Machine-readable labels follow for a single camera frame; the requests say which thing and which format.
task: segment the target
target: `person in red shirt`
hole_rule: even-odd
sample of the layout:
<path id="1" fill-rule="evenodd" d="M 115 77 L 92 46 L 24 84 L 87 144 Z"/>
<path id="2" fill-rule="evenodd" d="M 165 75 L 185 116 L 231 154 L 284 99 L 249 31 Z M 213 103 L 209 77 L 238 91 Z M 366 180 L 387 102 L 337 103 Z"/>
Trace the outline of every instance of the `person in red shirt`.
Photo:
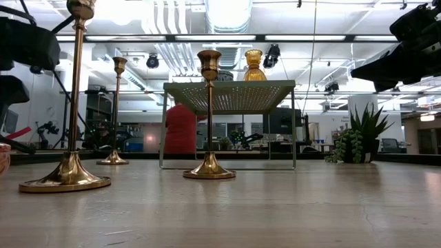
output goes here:
<path id="1" fill-rule="evenodd" d="M 184 105 L 175 101 L 175 106 L 167 111 L 167 134 L 165 154 L 194 154 L 196 152 L 196 116 Z M 197 122 L 206 116 L 198 116 Z"/>

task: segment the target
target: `wooden table surface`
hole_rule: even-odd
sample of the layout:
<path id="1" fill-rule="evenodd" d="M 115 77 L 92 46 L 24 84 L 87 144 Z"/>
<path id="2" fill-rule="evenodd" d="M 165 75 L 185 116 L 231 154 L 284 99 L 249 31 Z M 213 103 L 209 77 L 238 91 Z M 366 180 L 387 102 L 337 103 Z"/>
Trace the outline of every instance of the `wooden table surface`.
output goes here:
<path id="1" fill-rule="evenodd" d="M 57 163 L 11 167 L 0 178 L 0 247 L 441 247 L 441 167 L 298 161 L 294 172 L 191 180 L 158 161 L 94 163 L 83 162 L 112 185 L 64 194 L 18 192 Z"/>

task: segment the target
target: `shelf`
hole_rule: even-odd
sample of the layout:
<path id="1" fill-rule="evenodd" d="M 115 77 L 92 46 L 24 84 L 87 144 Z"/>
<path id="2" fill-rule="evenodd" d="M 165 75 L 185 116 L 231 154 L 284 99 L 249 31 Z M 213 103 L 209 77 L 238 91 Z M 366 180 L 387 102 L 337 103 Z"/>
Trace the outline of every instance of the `shelf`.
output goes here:
<path id="1" fill-rule="evenodd" d="M 213 114 L 268 114 L 295 86 L 294 80 L 214 82 Z M 164 83 L 164 90 L 195 114 L 207 114 L 205 83 Z"/>

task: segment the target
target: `yellow glass vase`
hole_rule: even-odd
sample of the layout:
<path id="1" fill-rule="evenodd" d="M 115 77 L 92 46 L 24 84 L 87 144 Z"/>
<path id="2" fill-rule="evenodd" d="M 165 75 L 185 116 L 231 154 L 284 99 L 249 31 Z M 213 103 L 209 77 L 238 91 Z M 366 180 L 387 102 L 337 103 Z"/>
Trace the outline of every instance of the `yellow glass vase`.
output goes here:
<path id="1" fill-rule="evenodd" d="M 245 53 L 247 58 L 248 71 L 243 77 L 244 81 L 266 81 L 267 77 L 265 73 L 259 69 L 260 60 L 262 58 L 262 51 L 260 50 L 249 50 Z"/>

